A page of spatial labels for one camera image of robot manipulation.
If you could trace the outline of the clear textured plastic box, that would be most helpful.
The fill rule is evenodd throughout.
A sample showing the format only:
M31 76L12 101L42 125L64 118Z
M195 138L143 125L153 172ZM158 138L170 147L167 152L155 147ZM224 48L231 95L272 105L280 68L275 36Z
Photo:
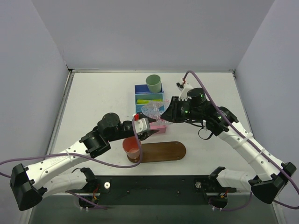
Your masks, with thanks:
M170 102L166 101L149 101L146 105L142 107L142 113L152 119L155 119L156 122L152 125L162 126L170 124L169 121L166 121L161 118L162 114L168 108Z

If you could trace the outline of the pink plastic cup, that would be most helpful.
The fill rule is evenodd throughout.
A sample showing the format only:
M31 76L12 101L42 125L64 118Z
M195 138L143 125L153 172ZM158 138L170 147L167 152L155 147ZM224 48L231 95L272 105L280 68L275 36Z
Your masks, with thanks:
M122 147L129 159L137 159L140 156L140 141L135 137L126 138Z

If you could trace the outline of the yellow-green toothpaste tube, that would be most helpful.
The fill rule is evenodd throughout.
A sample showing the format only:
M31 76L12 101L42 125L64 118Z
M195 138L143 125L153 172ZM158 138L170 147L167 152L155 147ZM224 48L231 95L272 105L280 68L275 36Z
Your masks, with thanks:
M145 100L145 99L137 99L137 104L138 105L146 105L149 103L151 100Z

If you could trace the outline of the green plastic cup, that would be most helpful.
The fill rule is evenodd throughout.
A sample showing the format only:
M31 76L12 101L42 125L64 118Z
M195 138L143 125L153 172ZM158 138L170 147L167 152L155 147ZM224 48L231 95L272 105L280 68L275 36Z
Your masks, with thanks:
M159 93L161 91L161 78L159 75L149 75L146 78L146 84L151 93Z

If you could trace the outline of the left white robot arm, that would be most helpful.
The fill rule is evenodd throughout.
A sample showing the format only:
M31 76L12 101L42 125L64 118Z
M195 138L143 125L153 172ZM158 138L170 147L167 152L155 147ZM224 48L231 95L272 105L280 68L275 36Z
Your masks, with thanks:
M156 120L141 112L133 115L132 121L120 121L116 113L107 113L96 127L76 141L72 146L58 154L46 155L41 162L13 167L10 187L20 211L35 207L43 198L52 194L73 189L85 192L94 190L96 181L90 171L78 172L75 175L62 173L88 160L107 152L110 142L134 137L138 146L142 140L154 133L150 124Z

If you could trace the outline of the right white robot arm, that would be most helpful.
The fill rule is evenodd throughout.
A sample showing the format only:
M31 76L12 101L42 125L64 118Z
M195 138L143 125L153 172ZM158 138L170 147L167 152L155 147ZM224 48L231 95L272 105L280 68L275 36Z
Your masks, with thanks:
M223 188L251 191L260 201L271 204L296 171L269 153L225 107L207 100L202 88L187 92L186 100L172 97L161 119L171 123L200 123L203 129L228 143L254 170L253 174L218 167L210 178Z

